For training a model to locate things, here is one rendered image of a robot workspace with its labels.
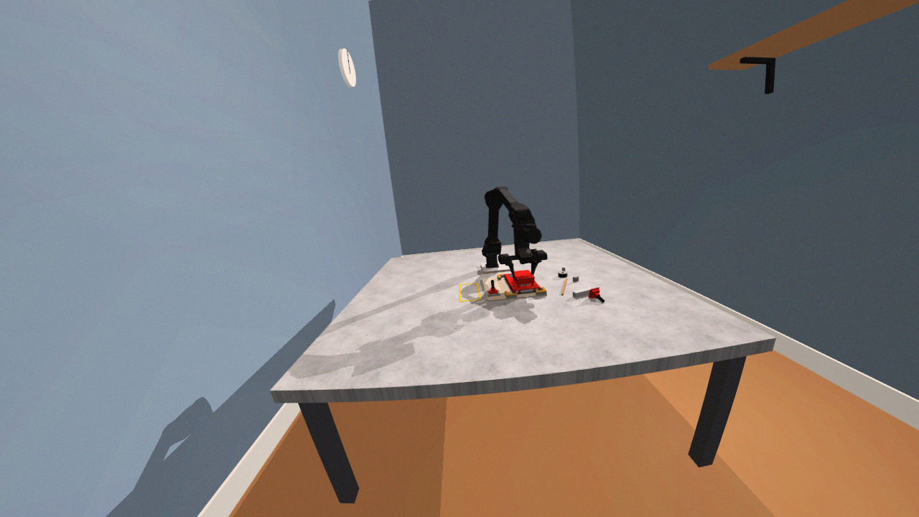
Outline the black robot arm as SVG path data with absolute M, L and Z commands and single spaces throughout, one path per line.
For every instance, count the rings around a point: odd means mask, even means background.
M 508 209 L 508 216 L 513 223 L 514 239 L 524 240 L 531 244 L 541 241 L 541 232 L 537 228 L 531 209 L 519 203 L 508 191 L 508 187 L 496 187 L 485 194 L 485 203 L 489 208 L 488 236 L 485 239 L 482 254 L 486 256 L 486 268 L 497 268 L 497 255 L 501 254 L 501 241 L 498 236 L 499 210 L 503 206 Z M 538 258 L 537 248 L 531 249 L 528 244 L 525 248 L 516 246 L 516 258 L 520 264 L 532 263 Z

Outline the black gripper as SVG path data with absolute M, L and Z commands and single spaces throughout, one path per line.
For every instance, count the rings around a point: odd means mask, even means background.
M 525 244 L 531 245 L 531 243 L 526 242 L 524 240 L 515 240 L 515 254 L 516 254 L 516 246 L 520 246 L 520 248 L 525 248 Z M 512 275 L 515 278 L 514 263 L 512 261 L 518 261 L 518 259 L 516 258 L 516 255 L 509 256 L 508 254 L 499 254 L 498 261 L 499 263 L 505 264 L 506 266 L 508 266 L 510 268 L 510 271 L 512 272 Z M 535 270 L 537 269 L 538 263 L 541 263 L 542 261 L 547 261 L 547 253 L 543 250 L 538 250 L 538 258 L 533 259 L 533 262 L 531 263 L 531 273 L 533 275 L 535 274 Z

